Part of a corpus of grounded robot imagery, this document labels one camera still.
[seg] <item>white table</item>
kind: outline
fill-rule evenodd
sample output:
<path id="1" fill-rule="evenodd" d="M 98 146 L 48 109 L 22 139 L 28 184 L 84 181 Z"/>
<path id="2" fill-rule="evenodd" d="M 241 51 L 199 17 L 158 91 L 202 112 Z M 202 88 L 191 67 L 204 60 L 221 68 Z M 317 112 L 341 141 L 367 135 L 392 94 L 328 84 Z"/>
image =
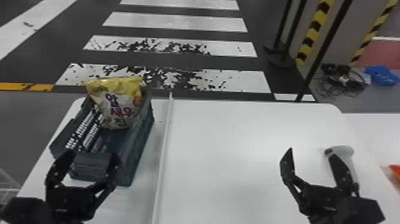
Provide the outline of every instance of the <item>white table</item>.
<path id="1" fill-rule="evenodd" d="M 74 103 L 55 135 L 79 104 Z M 323 151 L 342 144 L 356 151 L 361 195 L 379 202 L 385 223 L 400 220 L 400 196 L 332 105 L 174 100 L 158 173 L 153 164 L 163 144 L 167 104 L 153 101 L 155 127 L 132 186 L 113 192 L 91 223 L 150 223 L 160 175 L 152 224 L 306 224 L 282 184 L 279 160 L 293 147 L 301 178 L 334 186 Z M 52 162 L 46 149 L 21 196 L 43 198 L 43 180 Z M 66 184 L 87 184 L 66 179 Z"/>
<path id="2" fill-rule="evenodd" d="M 400 183 L 388 167 L 400 164 L 400 114 L 346 114 L 346 119 L 400 194 Z"/>

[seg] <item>hazard tape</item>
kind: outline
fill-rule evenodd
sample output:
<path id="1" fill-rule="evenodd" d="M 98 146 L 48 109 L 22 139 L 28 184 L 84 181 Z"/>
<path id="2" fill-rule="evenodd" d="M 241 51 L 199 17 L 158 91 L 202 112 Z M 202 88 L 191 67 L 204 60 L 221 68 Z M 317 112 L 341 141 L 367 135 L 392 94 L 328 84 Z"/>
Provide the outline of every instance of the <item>hazard tape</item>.
<path id="1" fill-rule="evenodd" d="M 395 7 L 395 5 L 397 4 L 398 1 L 399 0 L 389 0 L 389 2 L 385 6 L 385 10 L 383 11 L 383 13 L 375 21 L 372 29 L 365 36 L 364 40 L 362 40 L 362 44 L 358 48 L 358 50 L 355 52 L 352 60 L 349 63 L 349 66 L 354 67 L 356 65 L 358 60 L 363 55 L 365 49 L 367 49 L 367 47 L 370 44 L 370 42 L 372 41 L 372 39 L 376 36 L 376 33 L 378 32 L 379 28 L 382 26 L 382 24 L 389 17 L 390 12 L 393 10 L 393 8 Z"/>
<path id="2" fill-rule="evenodd" d="M 334 3 L 335 0 L 322 0 L 318 4 L 310 28 L 305 35 L 304 41 L 296 57 L 296 63 L 298 66 L 305 65 L 307 57 L 311 55 L 313 45 L 320 36 L 320 31 L 326 22 L 328 12 Z"/>
<path id="3" fill-rule="evenodd" d="M 0 90 L 11 91 L 50 91 L 54 84 L 0 82 Z"/>

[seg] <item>white painted stripe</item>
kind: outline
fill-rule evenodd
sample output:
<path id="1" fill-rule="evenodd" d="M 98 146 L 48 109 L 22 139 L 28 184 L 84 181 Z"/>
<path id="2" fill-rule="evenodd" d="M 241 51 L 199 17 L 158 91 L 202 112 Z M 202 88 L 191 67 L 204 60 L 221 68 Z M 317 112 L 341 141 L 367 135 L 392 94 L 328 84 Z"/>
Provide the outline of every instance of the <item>white painted stripe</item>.
<path id="1" fill-rule="evenodd" d="M 104 22 L 103 26 L 247 32 L 242 18 L 145 13 L 114 12 Z"/>
<path id="2" fill-rule="evenodd" d="M 274 94 L 276 100 L 286 100 L 286 101 L 294 101 L 297 97 L 297 94 Z M 303 100 L 305 102 L 313 102 L 315 101 L 312 95 L 304 95 Z"/>
<path id="3" fill-rule="evenodd" d="M 122 0 L 121 4 L 153 7 L 205 8 L 209 10 L 239 10 L 236 1 L 230 0 Z"/>
<path id="4" fill-rule="evenodd" d="M 146 67 L 118 68 L 114 65 L 104 64 L 71 64 L 64 74 L 58 79 L 56 85 L 81 85 L 81 81 L 96 79 L 97 77 L 153 77 L 162 74 L 164 83 L 160 89 L 179 86 L 182 78 L 187 78 L 188 84 L 194 90 L 200 91 L 227 91 L 227 92 L 258 92 L 270 93 L 271 90 L 262 71 L 236 71 L 172 68 L 152 69 Z"/>
<path id="5" fill-rule="evenodd" d="M 0 27 L 0 60 L 77 0 L 44 0 Z"/>
<path id="6" fill-rule="evenodd" d="M 372 38 L 374 41 L 400 41 L 400 38 L 396 38 L 393 36 L 376 36 Z"/>
<path id="7" fill-rule="evenodd" d="M 85 45 L 84 49 L 97 51 L 133 51 L 166 54 L 175 53 L 233 57 L 257 57 L 257 54 L 251 42 L 237 41 L 205 41 L 95 35 Z"/>

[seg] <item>snack bag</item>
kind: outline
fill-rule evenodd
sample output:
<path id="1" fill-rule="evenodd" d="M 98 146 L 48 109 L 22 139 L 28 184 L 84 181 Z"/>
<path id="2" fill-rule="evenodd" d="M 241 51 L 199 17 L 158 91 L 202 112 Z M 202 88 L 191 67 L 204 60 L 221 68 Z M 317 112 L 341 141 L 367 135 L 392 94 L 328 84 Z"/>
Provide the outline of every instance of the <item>snack bag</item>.
<path id="1" fill-rule="evenodd" d="M 141 81 L 141 77 L 113 77 L 82 82 L 105 117 L 103 127 L 124 129 L 133 124 L 142 104 Z"/>

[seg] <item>metal rod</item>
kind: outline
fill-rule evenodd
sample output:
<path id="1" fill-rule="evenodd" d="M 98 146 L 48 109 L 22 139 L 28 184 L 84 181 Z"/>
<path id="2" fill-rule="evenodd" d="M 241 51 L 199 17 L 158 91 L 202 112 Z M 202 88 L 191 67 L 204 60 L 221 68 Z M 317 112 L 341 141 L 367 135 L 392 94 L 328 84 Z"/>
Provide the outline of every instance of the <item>metal rod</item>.
<path id="1" fill-rule="evenodd" d="M 299 7 L 297 8 L 297 12 L 295 18 L 293 19 L 292 27 L 290 28 L 289 36 L 287 37 L 285 50 L 283 51 L 281 61 L 285 61 L 286 57 L 289 55 L 290 46 L 292 45 L 293 38 L 295 37 L 297 27 L 299 26 L 301 15 L 303 14 L 305 4 L 307 0 L 301 0 Z"/>
<path id="2" fill-rule="evenodd" d="M 283 29 L 285 28 L 286 20 L 288 19 L 289 10 L 292 6 L 293 0 L 287 0 L 285 10 L 283 12 L 282 18 L 280 19 L 280 25 L 278 29 L 278 34 L 276 35 L 274 41 L 274 48 L 279 47 L 280 39 L 282 38 Z"/>
<path id="3" fill-rule="evenodd" d="M 337 30 L 339 29 L 340 24 L 342 23 L 343 19 L 345 18 L 346 13 L 348 12 L 352 3 L 353 3 L 353 0 L 345 0 L 345 2 L 340 7 L 340 10 L 332 24 L 332 27 L 330 28 L 329 33 L 325 38 L 324 44 L 322 44 L 321 50 L 318 53 L 318 56 L 315 59 L 314 63 L 312 64 L 312 66 L 307 74 L 307 77 L 305 79 L 305 82 L 303 84 L 303 87 L 301 88 L 300 93 L 297 95 L 295 102 L 301 102 L 301 100 L 303 99 L 304 93 L 308 89 L 308 85 L 310 85 L 319 65 L 322 62 L 322 59 L 324 58 L 324 56 L 330 46 L 330 43 L 332 42 Z"/>

